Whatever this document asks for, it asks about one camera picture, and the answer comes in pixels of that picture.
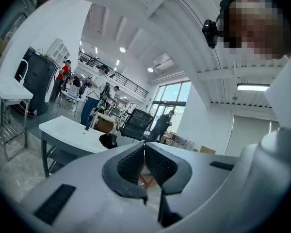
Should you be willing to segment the black balcony railing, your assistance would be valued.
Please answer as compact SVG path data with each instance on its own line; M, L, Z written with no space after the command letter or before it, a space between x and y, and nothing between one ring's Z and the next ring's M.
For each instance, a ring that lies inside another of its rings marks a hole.
M98 70L103 64L101 61L97 60L96 58L91 57L90 55L83 53L82 51L79 51L79 61L86 64L87 66L90 66L92 69ZM118 82L121 86L127 88L131 92L136 93L137 95L140 95L142 98L145 98L148 94L148 91L131 81L130 79L126 78L122 74L118 73L117 71L114 71L110 67L108 67L108 73L107 77L110 79L115 80Z

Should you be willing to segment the black cloth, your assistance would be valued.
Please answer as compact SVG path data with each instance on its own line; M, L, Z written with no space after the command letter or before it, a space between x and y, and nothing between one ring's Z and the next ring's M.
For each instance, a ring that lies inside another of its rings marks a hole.
M107 149L113 149L118 147L116 139L117 135L112 133L105 133L99 137L100 143Z

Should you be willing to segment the white wall cabinet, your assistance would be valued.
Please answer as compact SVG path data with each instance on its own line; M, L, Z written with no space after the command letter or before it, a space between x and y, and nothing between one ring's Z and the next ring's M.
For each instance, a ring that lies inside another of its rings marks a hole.
M70 53L62 39L57 38L46 52L55 62L63 64L70 57Z

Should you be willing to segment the grey metal basin stand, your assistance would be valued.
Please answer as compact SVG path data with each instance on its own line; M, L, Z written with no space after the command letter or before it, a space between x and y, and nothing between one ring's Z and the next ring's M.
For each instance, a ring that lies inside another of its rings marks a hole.
M41 133L41 157L45 177L77 159L80 149L58 140L49 134Z

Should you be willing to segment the stainless metal rack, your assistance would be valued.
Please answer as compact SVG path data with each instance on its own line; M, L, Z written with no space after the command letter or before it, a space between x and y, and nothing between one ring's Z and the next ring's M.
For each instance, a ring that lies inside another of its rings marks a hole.
M10 155L8 153L7 146L9 144L22 136L24 138L24 148L28 146L27 118L30 102L31 99L0 99L0 140L3 154L7 162L16 155ZM21 103L25 104L25 107L21 106L21 108L24 109L22 129L13 122L11 116L11 106Z

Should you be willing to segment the light wooden chair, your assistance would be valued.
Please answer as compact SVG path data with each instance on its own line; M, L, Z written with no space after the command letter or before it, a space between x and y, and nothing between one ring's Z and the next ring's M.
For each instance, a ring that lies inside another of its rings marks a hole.
M121 124L118 119L97 112L93 117L91 128L103 133L117 134Z

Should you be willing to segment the brown cardboard panel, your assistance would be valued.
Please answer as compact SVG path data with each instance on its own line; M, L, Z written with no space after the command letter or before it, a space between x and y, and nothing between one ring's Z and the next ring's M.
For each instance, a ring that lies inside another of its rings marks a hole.
M215 150L212 150L212 149L207 148L205 146L202 146L199 152L200 153L207 153L207 154L215 154L216 153Z

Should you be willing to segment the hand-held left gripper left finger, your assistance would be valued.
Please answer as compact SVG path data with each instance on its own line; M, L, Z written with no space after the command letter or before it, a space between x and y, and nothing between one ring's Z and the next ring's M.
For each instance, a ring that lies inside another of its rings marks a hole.
M52 224L61 233L156 233L162 229L143 200L114 193L102 178L110 158L133 147L124 145L78 158L32 189L21 205L34 213L62 184L75 191Z

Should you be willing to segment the white rectangular sink basin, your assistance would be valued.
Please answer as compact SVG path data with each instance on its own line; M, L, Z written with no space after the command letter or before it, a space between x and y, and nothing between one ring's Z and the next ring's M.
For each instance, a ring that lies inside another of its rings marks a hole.
M44 122L39 125L39 129L62 143L86 152L98 153L107 150L99 140L104 133L91 128L86 130L85 126L65 116Z

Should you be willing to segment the large glass window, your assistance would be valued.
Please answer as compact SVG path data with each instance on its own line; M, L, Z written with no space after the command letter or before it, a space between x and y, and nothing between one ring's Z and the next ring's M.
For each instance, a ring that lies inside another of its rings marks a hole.
M160 116L168 114L173 110L174 115L170 122L172 126L168 127L167 131L176 133L180 125L185 105L188 99L191 82L179 82L160 86L150 107L150 114L154 117L150 131L154 129Z

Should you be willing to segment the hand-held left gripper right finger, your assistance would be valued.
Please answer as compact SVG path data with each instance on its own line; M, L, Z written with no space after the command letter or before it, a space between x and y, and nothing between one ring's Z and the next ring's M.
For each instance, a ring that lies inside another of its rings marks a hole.
M236 157L145 144L145 163L161 188L158 218L145 233L226 233L228 203L217 195Z

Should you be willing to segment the white arched faucet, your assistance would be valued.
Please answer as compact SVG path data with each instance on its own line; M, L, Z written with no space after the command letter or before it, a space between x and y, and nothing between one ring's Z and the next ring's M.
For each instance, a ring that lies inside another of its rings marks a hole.
M14 78L19 82L20 86L24 85L25 77L28 72L29 64L27 60L21 59Z

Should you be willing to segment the black mesh sled-base chair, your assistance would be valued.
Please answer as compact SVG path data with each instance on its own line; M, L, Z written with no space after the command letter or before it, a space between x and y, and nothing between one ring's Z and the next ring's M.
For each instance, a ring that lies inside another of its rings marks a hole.
M152 123L154 117L140 109L134 109L129 118L120 128L120 133L123 137L132 138L142 141L144 133Z

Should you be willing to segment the white basin with white faucet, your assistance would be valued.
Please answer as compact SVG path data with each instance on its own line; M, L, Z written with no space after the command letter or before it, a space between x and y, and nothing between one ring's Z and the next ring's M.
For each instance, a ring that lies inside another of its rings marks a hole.
M33 94L15 78L0 74L0 99L13 105L21 101L30 101Z

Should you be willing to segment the rectangular ceiling lamp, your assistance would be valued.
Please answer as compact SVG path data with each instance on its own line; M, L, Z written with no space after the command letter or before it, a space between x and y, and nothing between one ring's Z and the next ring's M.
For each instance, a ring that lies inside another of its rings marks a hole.
M270 87L269 84L239 83L237 90L239 91L258 91L265 92Z

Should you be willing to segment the white ceiling air conditioner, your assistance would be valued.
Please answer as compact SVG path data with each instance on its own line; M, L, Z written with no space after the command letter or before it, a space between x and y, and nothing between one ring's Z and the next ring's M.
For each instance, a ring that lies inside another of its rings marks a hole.
M167 53L164 53L161 56L159 56L157 59L153 61L153 63L155 68L160 70L165 70L174 65L172 58Z

